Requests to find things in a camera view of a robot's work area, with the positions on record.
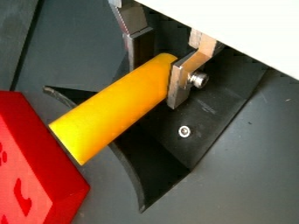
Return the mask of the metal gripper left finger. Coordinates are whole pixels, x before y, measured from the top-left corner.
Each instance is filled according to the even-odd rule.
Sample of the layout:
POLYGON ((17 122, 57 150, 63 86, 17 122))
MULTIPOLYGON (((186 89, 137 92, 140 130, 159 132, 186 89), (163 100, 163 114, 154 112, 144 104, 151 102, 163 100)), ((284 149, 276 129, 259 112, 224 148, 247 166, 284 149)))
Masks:
POLYGON ((108 0, 123 32, 129 70, 155 56, 155 29, 148 25, 143 5, 135 0, 108 0))

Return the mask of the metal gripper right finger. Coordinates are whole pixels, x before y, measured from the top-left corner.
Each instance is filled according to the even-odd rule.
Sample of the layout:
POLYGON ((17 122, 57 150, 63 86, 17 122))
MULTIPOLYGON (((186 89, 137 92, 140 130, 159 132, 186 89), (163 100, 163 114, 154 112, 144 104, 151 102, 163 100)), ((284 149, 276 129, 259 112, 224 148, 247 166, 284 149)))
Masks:
POLYGON ((200 67, 224 48, 215 38, 196 29, 191 29, 188 45, 192 51, 172 64, 166 100, 171 109, 178 108, 187 100, 191 87, 204 87, 210 77, 200 71, 200 67))

